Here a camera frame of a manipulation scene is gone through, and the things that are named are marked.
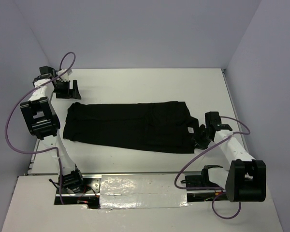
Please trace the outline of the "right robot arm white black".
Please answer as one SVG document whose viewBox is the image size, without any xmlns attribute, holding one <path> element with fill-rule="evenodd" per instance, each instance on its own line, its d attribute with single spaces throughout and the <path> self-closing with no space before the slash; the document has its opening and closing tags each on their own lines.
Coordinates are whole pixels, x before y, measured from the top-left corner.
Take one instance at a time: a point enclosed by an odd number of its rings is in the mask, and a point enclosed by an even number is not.
<svg viewBox="0 0 290 232">
<path fill-rule="evenodd" d="M 197 149 L 209 150 L 210 143 L 220 148 L 230 167 L 206 165 L 200 182 L 205 189 L 213 187 L 226 191 L 230 202 L 263 202 L 266 198 L 266 164 L 256 160 L 234 137 L 237 132 L 222 123 L 219 112 L 205 113 L 205 124 L 195 132 Z"/>
</svg>

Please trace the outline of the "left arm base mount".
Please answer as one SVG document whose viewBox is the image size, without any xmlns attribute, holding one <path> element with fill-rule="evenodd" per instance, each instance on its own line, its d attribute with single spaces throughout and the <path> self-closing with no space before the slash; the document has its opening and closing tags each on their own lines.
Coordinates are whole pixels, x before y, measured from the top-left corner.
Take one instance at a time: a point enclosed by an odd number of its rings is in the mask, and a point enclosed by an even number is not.
<svg viewBox="0 0 290 232">
<path fill-rule="evenodd" d="M 51 178 L 48 179 L 56 188 L 54 205 L 62 205 L 61 201 L 63 201 L 65 205 L 85 204 L 90 209 L 99 209 L 101 179 L 101 175 L 85 175 L 81 187 L 74 190 L 63 187 L 61 195 L 59 193 L 59 181 L 54 182 Z"/>
</svg>

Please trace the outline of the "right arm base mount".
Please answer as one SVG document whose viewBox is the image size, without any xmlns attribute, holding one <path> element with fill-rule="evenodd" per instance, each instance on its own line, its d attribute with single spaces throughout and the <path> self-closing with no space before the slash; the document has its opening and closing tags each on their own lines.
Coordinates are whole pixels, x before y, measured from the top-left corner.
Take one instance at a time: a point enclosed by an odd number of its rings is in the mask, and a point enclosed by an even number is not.
<svg viewBox="0 0 290 232">
<path fill-rule="evenodd" d="M 189 193 L 215 193 L 225 192 L 217 184 L 207 183 L 203 180 L 201 173 L 187 173 L 178 180 L 178 185 L 186 189 Z"/>
</svg>

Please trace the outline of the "black long sleeve shirt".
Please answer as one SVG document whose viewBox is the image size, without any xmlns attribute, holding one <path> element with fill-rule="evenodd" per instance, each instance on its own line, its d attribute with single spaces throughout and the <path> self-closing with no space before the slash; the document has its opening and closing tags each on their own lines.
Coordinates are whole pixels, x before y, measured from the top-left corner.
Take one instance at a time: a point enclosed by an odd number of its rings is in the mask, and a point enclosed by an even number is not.
<svg viewBox="0 0 290 232">
<path fill-rule="evenodd" d="M 198 119 L 183 101 L 135 104 L 73 103 L 63 138 L 73 142 L 174 154 L 192 154 Z"/>
</svg>

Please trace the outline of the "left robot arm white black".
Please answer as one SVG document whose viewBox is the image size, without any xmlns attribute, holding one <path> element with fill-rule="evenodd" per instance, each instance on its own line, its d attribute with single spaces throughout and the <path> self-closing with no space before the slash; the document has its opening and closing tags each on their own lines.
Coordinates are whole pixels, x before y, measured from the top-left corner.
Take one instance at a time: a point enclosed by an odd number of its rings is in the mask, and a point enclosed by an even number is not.
<svg viewBox="0 0 290 232">
<path fill-rule="evenodd" d="M 85 180 L 64 147 L 59 132 L 59 117 L 49 99 L 52 93 L 62 99 L 81 99 L 76 80 L 70 88 L 71 73 L 71 69 L 56 71 L 49 66 L 41 67 L 40 75 L 33 80 L 36 90 L 27 101 L 20 104 L 20 110 L 30 134 L 36 136 L 46 148 L 57 148 L 52 152 L 52 157 L 59 164 L 59 189 L 79 193 L 85 187 Z"/>
</svg>

